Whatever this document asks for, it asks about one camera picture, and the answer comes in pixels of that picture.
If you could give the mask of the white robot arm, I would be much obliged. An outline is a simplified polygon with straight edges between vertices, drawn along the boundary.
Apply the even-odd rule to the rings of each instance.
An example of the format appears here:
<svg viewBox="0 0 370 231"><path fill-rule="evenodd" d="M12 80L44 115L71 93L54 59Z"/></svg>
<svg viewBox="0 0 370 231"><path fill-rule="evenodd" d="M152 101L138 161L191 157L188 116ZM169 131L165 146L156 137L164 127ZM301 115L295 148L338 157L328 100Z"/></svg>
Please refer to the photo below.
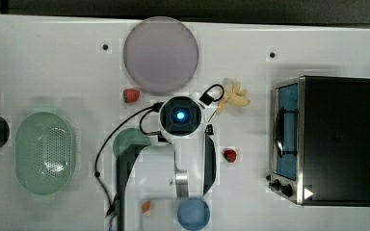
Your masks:
<svg viewBox="0 0 370 231"><path fill-rule="evenodd" d="M149 200L205 196L216 178L215 145L201 96L175 96L157 104L159 145L130 144L117 157L118 231L143 231Z"/></svg>

